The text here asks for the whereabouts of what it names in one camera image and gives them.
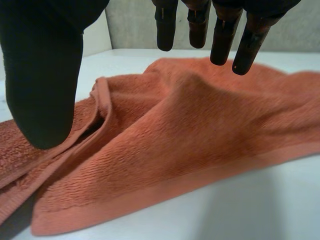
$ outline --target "gray wall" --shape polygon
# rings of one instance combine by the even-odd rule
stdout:
[[[112,47],[157,48],[155,7],[151,0],[111,0],[106,8]],[[179,2],[176,16],[174,49],[193,49],[189,44],[188,9]],[[204,49],[211,49],[215,9],[211,6],[210,22]],[[243,15],[232,49],[238,48],[246,24]],[[263,51],[320,52],[320,0],[302,0],[291,9],[265,39]]]

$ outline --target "white table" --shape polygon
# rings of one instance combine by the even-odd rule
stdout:
[[[209,51],[116,49],[83,58],[76,100],[97,77],[142,73],[160,57]],[[320,54],[263,53],[256,62],[288,73],[320,71]],[[0,82],[0,122],[11,119]],[[248,172],[118,219],[72,233],[33,237],[32,200],[0,227],[1,240],[319,240],[320,156]]]

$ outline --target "white wall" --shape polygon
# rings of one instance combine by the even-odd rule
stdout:
[[[85,57],[111,49],[106,13],[103,11],[98,20],[84,30],[83,56]],[[5,78],[3,52],[0,47],[0,81],[4,81]]]
[[[2,49],[0,47],[0,81],[4,81],[5,80],[5,68],[4,68],[4,58],[3,58],[3,53],[2,53]]]

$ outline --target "robotic hand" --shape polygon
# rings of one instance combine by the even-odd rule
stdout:
[[[243,9],[247,23],[232,70],[246,74],[268,31],[300,0],[182,0],[188,7],[189,40],[205,44],[211,2],[217,14],[210,60],[223,65]],[[173,46],[178,0],[152,0],[157,45]],[[109,0],[0,0],[0,44],[6,99],[17,126],[37,148],[68,136],[83,52],[82,34]]]

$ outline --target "towel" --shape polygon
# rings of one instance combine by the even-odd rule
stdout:
[[[100,77],[49,150],[0,123],[0,223],[37,191],[32,234],[66,233],[320,153],[320,73],[231,66],[162,58]]]

